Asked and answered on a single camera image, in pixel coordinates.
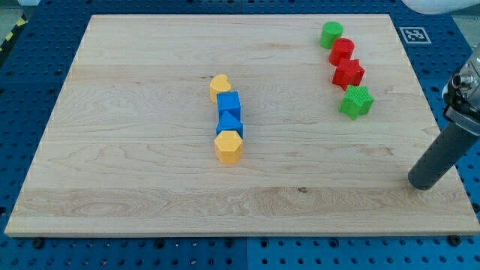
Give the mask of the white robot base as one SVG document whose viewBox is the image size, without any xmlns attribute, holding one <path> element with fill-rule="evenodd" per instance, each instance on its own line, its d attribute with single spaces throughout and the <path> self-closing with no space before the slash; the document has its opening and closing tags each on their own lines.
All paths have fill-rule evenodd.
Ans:
<svg viewBox="0 0 480 270">
<path fill-rule="evenodd" d="M 479 0 L 401 0 L 409 9 L 420 14 L 445 14 L 478 5 Z"/>
</svg>

